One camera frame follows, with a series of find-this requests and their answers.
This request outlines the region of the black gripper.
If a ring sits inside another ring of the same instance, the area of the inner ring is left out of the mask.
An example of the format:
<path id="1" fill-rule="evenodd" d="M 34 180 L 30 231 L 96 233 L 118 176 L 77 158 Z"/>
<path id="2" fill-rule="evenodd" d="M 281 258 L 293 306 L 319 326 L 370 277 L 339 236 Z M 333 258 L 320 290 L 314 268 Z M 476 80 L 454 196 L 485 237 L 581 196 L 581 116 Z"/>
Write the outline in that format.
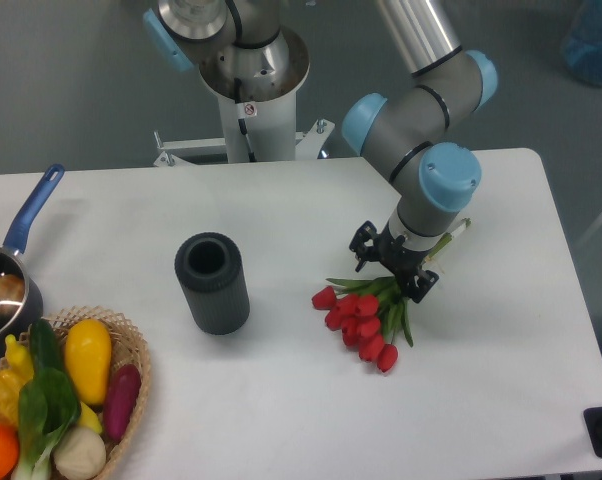
<path id="1" fill-rule="evenodd" d="M 356 272 L 369 262 L 380 261 L 398 285 L 405 285 L 403 295 L 415 303 L 420 303 L 439 281 L 436 272 L 421 267 L 431 250 L 431 237 L 415 233 L 400 219 L 389 219 L 381 236 L 371 221 L 365 221 L 355 231 L 349 250 L 357 261 Z"/>

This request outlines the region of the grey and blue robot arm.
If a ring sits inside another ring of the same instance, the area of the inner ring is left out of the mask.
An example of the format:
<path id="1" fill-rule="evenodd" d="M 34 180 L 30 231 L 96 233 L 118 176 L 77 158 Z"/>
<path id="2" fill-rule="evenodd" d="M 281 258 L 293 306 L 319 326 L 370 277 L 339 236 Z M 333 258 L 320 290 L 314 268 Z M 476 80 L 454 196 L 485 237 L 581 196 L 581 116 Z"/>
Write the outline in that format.
<path id="1" fill-rule="evenodd" d="M 438 2 L 380 1 L 377 9 L 415 84 L 397 101 L 369 94 L 343 119 L 350 148 L 400 196 L 385 227 L 363 224 L 350 248 L 420 301 L 438 279 L 425 257 L 481 180 L 475 155 L 443 135 L 494 95 L 498 75 L 483 53 L 461 46 Z M 217 97 L 230 162 L 294 158 L 296 92 L 309 55 L 282 25 L 278 2 L 157 1 L 143 23 L 175 69 L 197 68 Z"/>

